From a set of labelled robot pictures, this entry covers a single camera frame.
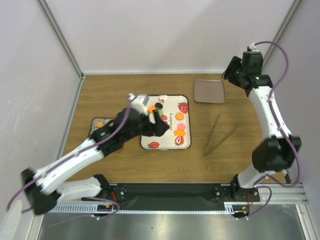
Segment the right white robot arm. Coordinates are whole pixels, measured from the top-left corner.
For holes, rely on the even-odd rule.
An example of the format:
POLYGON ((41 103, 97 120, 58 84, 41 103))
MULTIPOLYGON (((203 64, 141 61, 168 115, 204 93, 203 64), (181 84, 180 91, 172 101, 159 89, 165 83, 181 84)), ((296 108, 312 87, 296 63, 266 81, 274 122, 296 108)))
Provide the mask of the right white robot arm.
POLYGON ((271 78, 262 73, 263 56, 258 50, 247 50, 241 58, 234 56, 222 78, 245 91, 255 108, 263 140, 252 152, 251 165, 234 176, 230 196, 242 201, 256 185, 275 173, 292 166, 302 145, 286 126, 273 92, 271 78))

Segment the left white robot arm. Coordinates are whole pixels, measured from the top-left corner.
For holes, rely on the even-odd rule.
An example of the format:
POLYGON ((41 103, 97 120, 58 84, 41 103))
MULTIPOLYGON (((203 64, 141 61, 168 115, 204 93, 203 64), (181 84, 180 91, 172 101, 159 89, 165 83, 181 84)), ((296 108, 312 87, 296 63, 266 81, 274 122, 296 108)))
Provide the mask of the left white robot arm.
POLYGON ((163 136, 170 127, 157 111, 153 115, 155 122, 150 122, 148 114, 125 108, 67 155, 37 171, 25 169, 21 179, 33 213, 37 216, 48 213, 59 202, 107 199, 111 187, 102 174, 78 181, 68 181, 68 178, 120 150, 124 143, 135 137, 163 136))

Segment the brown tin lid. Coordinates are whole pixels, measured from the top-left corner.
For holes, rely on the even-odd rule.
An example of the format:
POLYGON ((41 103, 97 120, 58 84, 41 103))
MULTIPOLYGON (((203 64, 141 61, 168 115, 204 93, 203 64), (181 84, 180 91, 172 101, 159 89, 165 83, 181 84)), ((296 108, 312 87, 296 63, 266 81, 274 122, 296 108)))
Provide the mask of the brown tin lid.
POLYGON ((193 83, 193 99, 198 103, 224 104, 224 83, 221 80, 196 79, 193 83))

